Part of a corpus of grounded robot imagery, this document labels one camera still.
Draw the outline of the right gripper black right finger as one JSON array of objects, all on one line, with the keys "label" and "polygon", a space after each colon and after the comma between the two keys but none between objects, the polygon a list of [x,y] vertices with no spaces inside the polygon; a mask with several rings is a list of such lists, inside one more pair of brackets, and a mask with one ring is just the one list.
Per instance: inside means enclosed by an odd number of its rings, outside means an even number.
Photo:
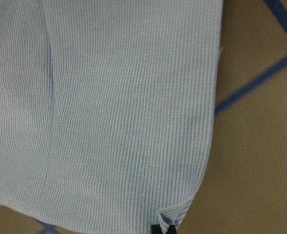
[{"label": "right gripper black right finger", "polygon": [[167,234],[177,234],[176,227],[174,225],[170,225]]}]

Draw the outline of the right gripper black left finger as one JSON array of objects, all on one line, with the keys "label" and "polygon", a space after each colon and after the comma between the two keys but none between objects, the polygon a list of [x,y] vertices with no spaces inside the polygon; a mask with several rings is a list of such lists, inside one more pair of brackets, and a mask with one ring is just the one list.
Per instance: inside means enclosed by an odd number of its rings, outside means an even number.
[{"label": "right gripper black left finger", "polygon": [[159,224],[153,224],[151,226],[151,234],[161,234],[161,227]]}]

